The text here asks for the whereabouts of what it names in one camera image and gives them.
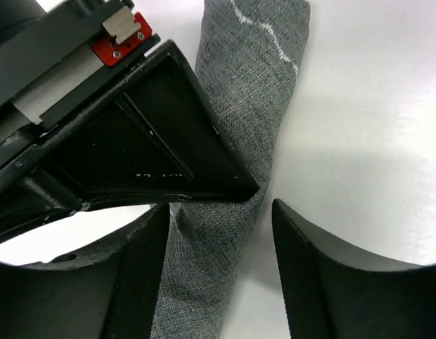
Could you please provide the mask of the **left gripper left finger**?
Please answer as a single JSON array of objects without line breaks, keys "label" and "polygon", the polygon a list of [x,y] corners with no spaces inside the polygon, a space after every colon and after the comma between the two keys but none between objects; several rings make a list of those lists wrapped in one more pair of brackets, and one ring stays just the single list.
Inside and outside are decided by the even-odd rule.
[{"label": "left gripper left finger", "polygon": [[169,224],[160,204],[49,263],[0,263],[0,338],[148,338]]}]

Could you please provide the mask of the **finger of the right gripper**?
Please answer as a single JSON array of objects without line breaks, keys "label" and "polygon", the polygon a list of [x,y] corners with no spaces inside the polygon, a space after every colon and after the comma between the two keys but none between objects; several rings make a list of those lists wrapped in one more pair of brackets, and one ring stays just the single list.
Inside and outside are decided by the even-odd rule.
[{"label": "finger of the right gripper", "polygon": [[257,190],[171,40],[47,131],[0,132],[0,243],[78,212],[241,203]]}]

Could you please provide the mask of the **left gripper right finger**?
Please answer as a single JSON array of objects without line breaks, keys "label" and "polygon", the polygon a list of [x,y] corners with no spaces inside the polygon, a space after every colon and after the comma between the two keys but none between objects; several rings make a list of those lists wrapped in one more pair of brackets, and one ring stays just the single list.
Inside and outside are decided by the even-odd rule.
[{"label": "left gripper right finger", "polygon": [[436,338],[436,264],[361,249],[279,199],[271,219],[292,338]]}]

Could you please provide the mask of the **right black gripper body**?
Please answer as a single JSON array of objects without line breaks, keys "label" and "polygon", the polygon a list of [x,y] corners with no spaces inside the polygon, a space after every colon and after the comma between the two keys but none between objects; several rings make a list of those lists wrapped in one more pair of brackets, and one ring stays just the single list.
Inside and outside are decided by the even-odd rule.
[{"label": "right black gripper body", "polygon": [[159,40],[132,1],[0,1],[0,169]]}]

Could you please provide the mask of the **grey cloth napkin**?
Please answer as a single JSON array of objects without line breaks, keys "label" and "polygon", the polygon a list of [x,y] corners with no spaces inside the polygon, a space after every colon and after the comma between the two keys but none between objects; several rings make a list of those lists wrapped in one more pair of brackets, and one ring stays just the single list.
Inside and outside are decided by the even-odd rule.
[{"label": "grey cloth napkin", "polygon": [[309,36],[307,1],[206,1],[195,73],[259,190],[242,204],[170,207],[152,338],[218,338],[269,187]]}]

